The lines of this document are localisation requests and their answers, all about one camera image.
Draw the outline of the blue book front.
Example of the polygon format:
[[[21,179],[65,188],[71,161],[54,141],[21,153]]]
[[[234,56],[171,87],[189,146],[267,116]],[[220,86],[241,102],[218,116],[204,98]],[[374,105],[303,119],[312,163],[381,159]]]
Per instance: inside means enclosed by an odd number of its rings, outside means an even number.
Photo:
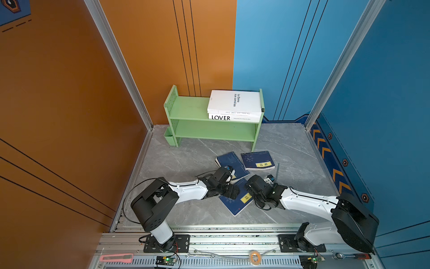
[[[246,190],[247,179],[240,179],[235,183],[239,187],[239,194],[233,200],[225,196],[220,196],[219,199],[226,206],[230,213],[234,216],[239,214],[248,204],[253,201],[251,194]]]

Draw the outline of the blue book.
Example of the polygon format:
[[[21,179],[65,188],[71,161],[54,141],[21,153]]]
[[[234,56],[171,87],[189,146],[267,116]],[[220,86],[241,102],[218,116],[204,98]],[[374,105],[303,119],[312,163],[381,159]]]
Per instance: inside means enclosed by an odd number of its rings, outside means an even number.
[[[275,162],[268,151],[243,153],[241,158],[246,170],[266,170],[275,167]]]
[[[238,156],[233,152],[228,152],[224,155],[218,156],[215,159],[216,164],[219,167],[230,166],[235,171],[232,176],[232,181],[241,180],[247,177],[250,173],[245,169],[244,164],[239,160]]]
[[[225,196],[220,196],[219,199],[226,206],[230,213],[234,216],[239,214],[248,204],[253,201],[251,194],[246,190],[247,179],[240,179],[235,183],[239,187],[239,194],[233,200]]]

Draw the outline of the white LOVER book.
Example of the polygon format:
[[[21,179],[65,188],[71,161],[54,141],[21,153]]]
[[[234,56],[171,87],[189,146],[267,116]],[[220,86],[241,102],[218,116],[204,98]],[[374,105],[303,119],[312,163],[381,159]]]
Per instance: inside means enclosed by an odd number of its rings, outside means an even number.
[[[230,115],[230,114],[208,114],[208,118],[214,121],[228,121],[228,122],[248,122],[259,123],[260,117],[253,117],[247,115]]]

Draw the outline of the white La Dame book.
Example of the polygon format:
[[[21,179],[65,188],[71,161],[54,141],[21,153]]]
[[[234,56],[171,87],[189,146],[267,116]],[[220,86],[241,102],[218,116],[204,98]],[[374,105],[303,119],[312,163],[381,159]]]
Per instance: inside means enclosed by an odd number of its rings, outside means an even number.
[[[212,90],[207,112],[212,114],[261,115],[260,93],[253,91]]]

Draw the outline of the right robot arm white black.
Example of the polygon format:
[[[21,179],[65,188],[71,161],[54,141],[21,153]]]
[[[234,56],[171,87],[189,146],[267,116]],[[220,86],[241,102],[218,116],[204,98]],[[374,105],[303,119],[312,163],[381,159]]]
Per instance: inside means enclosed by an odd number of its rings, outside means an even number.
[[[325,219],[320,224],[301,224],[294,241],[302,252],[325,251],[327,244],[346,244],[358,252],[374,252],[379,220],[354,195],[300,192],[260,176],[252,176],[245,189],[259,208],[302,211]]]

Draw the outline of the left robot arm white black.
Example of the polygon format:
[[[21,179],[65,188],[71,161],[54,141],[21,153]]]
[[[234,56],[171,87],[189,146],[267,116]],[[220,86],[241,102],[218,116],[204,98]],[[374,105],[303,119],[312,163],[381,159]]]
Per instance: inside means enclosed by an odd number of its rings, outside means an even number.
[[[240,189],[231,183],[234,175],[234,168],[226,166],[192,182],[171,183],[159,177],[133,199],[131,209],[143,230],[150,233],[163,250],[171,250],[175,234],[166,218],[174,206],[216,196],[237,198]]]

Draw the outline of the blue book middle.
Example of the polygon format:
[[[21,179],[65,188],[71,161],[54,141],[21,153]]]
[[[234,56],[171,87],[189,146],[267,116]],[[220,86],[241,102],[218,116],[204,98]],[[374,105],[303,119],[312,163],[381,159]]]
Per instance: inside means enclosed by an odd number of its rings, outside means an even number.
[[[239,160],[238,156],[233,152],[228,152],[224,155],[218,156],[215,159],[216,164],[219,167],[230,166],[235,171],[232,176],[232,181],[241,180],[247,177],[250,173],[245,169],[244,164]]]

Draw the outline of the yellow black screwdriver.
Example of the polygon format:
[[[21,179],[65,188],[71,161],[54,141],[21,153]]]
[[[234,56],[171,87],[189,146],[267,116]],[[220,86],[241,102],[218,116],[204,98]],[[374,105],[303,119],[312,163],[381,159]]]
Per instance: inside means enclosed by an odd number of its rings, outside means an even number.
[[[279,169],[280,169],[280,163],[277,164],[277,171],[276,171],[276,175],[275,175],[275,178],[274,178],[274,183],[278,182],[278,179],[279,179]]]

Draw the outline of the green wooden shelf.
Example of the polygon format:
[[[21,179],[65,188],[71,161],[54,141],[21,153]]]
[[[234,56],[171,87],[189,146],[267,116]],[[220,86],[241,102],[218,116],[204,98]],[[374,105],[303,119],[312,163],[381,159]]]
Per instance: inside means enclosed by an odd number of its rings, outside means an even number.
[[[163,107],[169,127],[164,137],[170,146],[180,146],[182,139],[241,141],[255,150],[264,116],[263,91],[258,92],[262,114],[257,122],[210,119],[207,113],[209,97],[180,96],[173,85]]]

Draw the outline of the right circuit board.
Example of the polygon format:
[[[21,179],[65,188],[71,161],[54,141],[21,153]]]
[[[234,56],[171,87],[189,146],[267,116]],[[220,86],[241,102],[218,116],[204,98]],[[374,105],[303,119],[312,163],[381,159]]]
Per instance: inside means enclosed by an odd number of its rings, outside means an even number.
[[[322,256],[300,256],[299,258],[303,269],[317,269],[319,263],[325,262]]]

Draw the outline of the circuit board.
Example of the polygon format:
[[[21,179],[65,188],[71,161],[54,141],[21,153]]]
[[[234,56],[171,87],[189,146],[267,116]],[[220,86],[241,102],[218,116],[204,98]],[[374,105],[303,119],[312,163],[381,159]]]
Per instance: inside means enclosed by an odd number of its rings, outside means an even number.
[[[325,262],[322,256],[300,256],[299,258],[303,269],[317,269],[319,263]]]
[[[157,269],[174,269],[180,265],[179,259],[176,256],[157,256],[155,259],[155,267]]]

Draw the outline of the left circuit board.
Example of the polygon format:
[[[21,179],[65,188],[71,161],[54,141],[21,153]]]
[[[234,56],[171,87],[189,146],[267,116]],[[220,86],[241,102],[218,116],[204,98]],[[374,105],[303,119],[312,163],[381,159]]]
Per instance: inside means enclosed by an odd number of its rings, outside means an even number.
[[[180,265],[179,259],[176,256],[157,256],[155,259],[155,267],[157,269],[174,269]]]

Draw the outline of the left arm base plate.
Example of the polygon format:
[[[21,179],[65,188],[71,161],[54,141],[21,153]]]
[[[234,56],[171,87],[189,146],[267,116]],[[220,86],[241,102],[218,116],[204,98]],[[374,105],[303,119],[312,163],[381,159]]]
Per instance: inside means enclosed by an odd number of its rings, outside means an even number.
[[[156,238],[151,235],[143,243],[144,253],[188,253],[190,246],[190,235],[179,234],[173,235],[166,243],[160,244]]]

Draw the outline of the silver wrench on rail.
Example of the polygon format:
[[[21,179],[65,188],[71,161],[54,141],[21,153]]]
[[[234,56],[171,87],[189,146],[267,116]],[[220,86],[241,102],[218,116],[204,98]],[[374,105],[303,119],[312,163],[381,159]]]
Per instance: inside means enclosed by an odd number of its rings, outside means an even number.
[[[208,253],[187,253],[186,258],[189,257],[198,257],[198,258],[215,258],[214,254],[208,254]]]

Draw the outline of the red handled ratchet wrench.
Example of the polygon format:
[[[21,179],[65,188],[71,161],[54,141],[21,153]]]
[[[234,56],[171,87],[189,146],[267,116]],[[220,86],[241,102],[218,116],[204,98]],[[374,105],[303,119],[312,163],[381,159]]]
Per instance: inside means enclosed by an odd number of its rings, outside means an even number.
[[[343,254],[343,253],[335,253],[333,254],[335,260],[344,260],[346,258],[353,258],[356,260],[371,260],[372,257],[367,253],[355,253],[355,254]]]

